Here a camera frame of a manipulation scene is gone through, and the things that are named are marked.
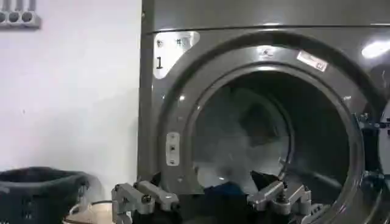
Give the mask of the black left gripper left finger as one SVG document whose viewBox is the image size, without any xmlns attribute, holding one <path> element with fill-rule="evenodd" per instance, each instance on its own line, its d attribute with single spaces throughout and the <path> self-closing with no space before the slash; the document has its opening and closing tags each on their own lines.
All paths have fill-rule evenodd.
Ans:
<svg viewBox="0 0 390 224">
<path fill-rule="evenodd" d="M 179 197 L 159 186 L 158 173 L 148 180 L 116 184 L 112 195 L 113 223 L 179 223 Z"/>
</svg>

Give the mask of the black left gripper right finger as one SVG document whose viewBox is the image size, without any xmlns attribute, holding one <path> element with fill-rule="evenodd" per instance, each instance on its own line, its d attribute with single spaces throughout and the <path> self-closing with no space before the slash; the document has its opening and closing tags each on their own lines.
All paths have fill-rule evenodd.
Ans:
<svg viewBox="0 0 390 224">
<path fill-rule="evenodd" d="M 247 204 L 255 211 L 270 209 L 279 215 L 311 214 L 311 191 L 300 182 L 282 180 L 278 176 L 251 171 L 257 192 L 247 195 Z"/>
</svg>

